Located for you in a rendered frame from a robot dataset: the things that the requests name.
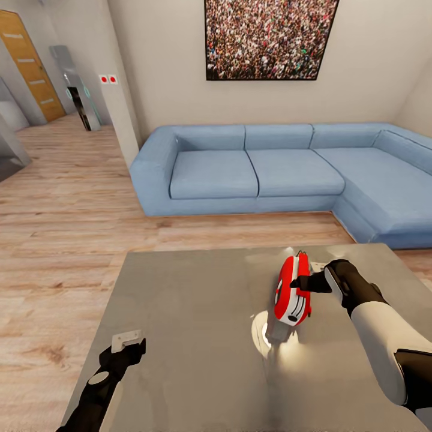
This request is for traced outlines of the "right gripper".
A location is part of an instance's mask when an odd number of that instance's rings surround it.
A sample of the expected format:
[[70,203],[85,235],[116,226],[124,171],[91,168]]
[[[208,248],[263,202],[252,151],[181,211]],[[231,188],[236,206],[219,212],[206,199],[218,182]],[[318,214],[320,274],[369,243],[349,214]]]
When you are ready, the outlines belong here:
[[290,283],[290,288],[300,288],[301,291],[317,292],[317,293],[332,293],[332,289],[324,289],[320,286],[317,280],[319,272],[314,275],[300,275],[297,280],[294,279]]

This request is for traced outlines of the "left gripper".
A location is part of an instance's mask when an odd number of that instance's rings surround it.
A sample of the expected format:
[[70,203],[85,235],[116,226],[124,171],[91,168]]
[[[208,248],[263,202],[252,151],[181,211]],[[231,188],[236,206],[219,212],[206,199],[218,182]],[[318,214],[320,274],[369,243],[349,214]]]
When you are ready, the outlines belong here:
[[142,355],[146,353],[146,339],[137,344],[126,346],[121,352],[112,353],[108,347],[103,353],[99,354],[99,362],[104,367],[110,361],[120,361],[124,365],[124,375],[128,366],[138,364],[142,360]]

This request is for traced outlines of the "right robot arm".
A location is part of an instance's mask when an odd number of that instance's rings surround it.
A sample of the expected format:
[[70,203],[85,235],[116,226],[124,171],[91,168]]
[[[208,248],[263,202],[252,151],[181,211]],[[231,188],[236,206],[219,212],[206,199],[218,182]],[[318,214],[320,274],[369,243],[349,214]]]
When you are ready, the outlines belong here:
[[376,380],[394,404],[411,410],[432,432],[432,343],[407,323],[346,259],[310,262],[290,288],[332,293],[347,309]]

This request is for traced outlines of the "radio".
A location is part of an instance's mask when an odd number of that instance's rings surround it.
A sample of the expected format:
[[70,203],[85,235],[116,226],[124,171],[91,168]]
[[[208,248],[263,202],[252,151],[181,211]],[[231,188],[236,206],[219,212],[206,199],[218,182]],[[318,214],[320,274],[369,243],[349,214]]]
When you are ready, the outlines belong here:
[[307,316],[310,317],[310,292],[300,288],[290,288],[290,283],[300,275],[310,275],[308,256],[298,253],[289,257],[281,271],[278,281],[278,291],[275,294],[274,314],[278,320],[290,326],[300,324]]

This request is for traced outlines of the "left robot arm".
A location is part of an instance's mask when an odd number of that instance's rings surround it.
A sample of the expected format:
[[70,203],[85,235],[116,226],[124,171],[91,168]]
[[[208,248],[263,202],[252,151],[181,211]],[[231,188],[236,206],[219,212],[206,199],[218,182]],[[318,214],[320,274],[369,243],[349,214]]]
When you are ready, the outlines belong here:
[[99,354],[100,369],[86,383],[79,405],[64,427],[56,432],[109,432],[121,396],[121,379],[128,366],[138,364],[146,353],[144,330],[113,335],[112,345]]

